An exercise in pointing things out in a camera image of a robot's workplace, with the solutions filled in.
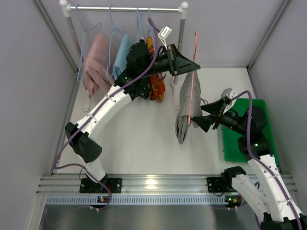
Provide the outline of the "grey trousers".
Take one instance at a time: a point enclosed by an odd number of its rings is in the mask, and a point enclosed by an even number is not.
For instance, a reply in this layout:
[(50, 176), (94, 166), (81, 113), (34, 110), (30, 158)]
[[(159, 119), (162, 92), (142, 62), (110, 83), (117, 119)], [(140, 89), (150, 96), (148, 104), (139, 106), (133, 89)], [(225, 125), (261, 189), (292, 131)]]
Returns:
[[(175, 121), (175, 134), (178, 142), (182, 144), (188, 134), (188, 115), (189, 115), (189, 102), (190, 102), (190, 89), (191, 89), (191, 76), (192, 72), (189, 72), (180, 89), (179, 102), (180, 109)], [(191, 117), (202, 116), (201, 102), (207, 104), (208, 102), (201, 98), (201, 84), (198, 78), (197, 71), (194, 71), (194, 86), (192, 97), (192, 110)], [(199, 126), (191, 120), (191, 125), (195, 128)]]

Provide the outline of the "orange camouflage trousers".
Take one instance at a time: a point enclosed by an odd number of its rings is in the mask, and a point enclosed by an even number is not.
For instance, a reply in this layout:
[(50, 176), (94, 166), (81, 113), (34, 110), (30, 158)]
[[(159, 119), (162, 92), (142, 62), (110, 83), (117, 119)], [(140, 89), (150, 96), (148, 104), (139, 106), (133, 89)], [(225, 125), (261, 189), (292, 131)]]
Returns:
[[(155, 48), (154, 48), (153, 39), (150, 36), (146, 38), (146, 45), (150, 54), (153, 56), (155, 54)], [(149, 77), (149, 83), (150, 83), (150, 94), (149, 94), (150, 100), (161, 103), (164, 100), (164, 92), (165, 92), (165, 83), (163, 77), (161, 76), (161, 74), (154, 74)]]

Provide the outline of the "pink wire hanger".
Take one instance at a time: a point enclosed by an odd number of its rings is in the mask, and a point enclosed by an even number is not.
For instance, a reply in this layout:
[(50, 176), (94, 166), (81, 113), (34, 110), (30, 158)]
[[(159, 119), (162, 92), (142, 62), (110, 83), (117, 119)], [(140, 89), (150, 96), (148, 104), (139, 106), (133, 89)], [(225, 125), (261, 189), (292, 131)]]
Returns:
[[(196, 32), (195, 32), (195, 35), (194, 35), (193, 62), (195, 62), (195, 60), (196, 60), (197, 45), (198, 45), (198, 32), (196, 31)], [(194, 86), (194, 70), (192, 71), (192, 76), (191, 76), (191, 89), (190, 89), (190, 102), (189, 102), (188, 126), (190, 126), (190, 124), (191, 124), (191, 110), (192, 110), (193, 86)]]

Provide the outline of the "blue hanger of orange trousers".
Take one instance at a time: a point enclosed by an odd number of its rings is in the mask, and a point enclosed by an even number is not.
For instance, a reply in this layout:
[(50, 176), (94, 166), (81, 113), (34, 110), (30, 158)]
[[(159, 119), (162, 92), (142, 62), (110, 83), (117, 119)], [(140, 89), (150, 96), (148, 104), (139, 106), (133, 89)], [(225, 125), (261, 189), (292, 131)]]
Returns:
[(151, 26), (151, 24), (149, 24), (149, 27), (148, 27), (148, 36), (151, 37), (152, 39), (152, 42), (153, 42), (153, 47), (155, 49), (155, 39), (154, 39), (154, 30), (153, 30), (153, 27)]

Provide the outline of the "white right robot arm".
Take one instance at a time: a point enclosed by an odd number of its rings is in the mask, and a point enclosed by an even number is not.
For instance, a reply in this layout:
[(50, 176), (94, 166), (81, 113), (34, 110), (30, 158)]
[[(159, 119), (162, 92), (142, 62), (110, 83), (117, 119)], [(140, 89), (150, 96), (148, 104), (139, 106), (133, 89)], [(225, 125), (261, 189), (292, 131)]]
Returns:
[(192, 121), (207, 132), (223, 125), (241, 135), (238, 148), (253, 169), (258, 185), (254, 185), (239, 166), (225, 169), (221, 176), (228, 190), (239, 192), (257, 217), (262, 230), (305, 230), (307, 217), (288, 192), (275, 162), (269, 141), (263, 134), (267, 126), (265, 111), (252, 106), (243, 116), (227, 110), (229, 98), (201, 106), (207, 116), (196, 116)]

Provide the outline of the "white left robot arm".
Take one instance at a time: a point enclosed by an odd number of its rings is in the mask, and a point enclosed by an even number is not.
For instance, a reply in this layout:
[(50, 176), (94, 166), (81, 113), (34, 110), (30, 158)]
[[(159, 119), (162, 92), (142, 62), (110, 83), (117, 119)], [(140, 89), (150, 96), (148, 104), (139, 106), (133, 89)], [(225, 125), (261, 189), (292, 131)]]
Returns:
[(100, 161), (103, 148), (95, 141), (104, 126), (135, 98), (147, 99), (150, 96), (150, 76), (163, 72), (178, 76), (200, 69), (174, 44), (160, 46), (158, 53), (154, 54), (144, 40), (129, 48), (126, 60), (126, 68), (101, 102), (77, 123), (69, 122), (65, 126), (69, 145), (82, 159), (86, 179), (94, 192), (102, 191), (107, 182), (107, 173)]

